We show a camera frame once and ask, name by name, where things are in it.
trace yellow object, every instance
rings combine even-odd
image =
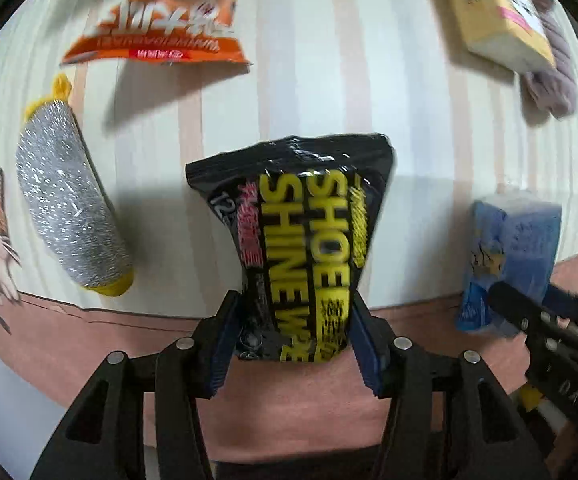
[[[103,296],[115,297],[124,294],[132,283],[133,283],[133,269],[131,269],[126,274],[123,274],[122,276],[120,276],[120,278],[115,280],[113,283],[110,283],[109,285],[92,286],[92,287],[86,286],[85,288],[88,290],[95,291],[98,294],[102,294]]]
[[[531,0],[451,0],[468,50],[518,73],[555,67]]]
[[[520,388],[520,402],[527,412],[535,410],[542,400],[542,397],[544,397],[542,392],[529,383],[526,383]]]
[[[35,111],[43,104],[50,103],[51,101],[66,101],[69,99],[71,88],[71,82],[67,78],[66,74],[64,72],[60,72],[55,78],[53,78],[53,83],[51,85],[51,95],[38,99],[25,108],[24,122],[27,122],[35,113]]]

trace purple plush object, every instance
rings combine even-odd
[[[578,108],[578,85],[573,74],[571,49],[550,10],[553,0],[531,0],[535,5],[544,32],[551,45],[556,67],[524,75],[529,92],[540,110],[561,119]]]

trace blue tissue package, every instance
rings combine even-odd
[[[497,194],[474,205],[474,237],[458,329],[493,323],[507,336],[517,330],[486,305],[486,292],[504,281],[542,303],[556,261],[562,208],[527,191]]]

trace table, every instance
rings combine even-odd
[[[0,32],[0,168],[22,300],[0,306],[6,364],[66,406],[107,352],[159,351],[240,288],[233,242],[186,185],[186,163],[286,135],[381,132],[398,163],[360,284],[367,304],[391,307],[379,313],[428,349],[481,350],[507,390],[522,383],[520,340],[453,329],[469,207],[515,188],[562,204],[555,278],[578,288],[578,113],[541,115],[517,76],[465,52],[446,0],[238,0],[248,71],[124,60],[66,68],[136,261],[120,298],[70,282],[34,232],[15,148],[24,106],[48,92],[70,43],[118,1],[27,0]],[[556,17],[578,80],[578,40],[562,8]],[[225,389],[200,409],[211,457],[239,462],[375,444],[386,416],[350,352],[319,367],[234,362]]]

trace black package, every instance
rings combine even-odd
[[[350,301],[394,153],[387,137],[287,137],[192,162],[245,273],[241,359],[321,362],[346,346]]]

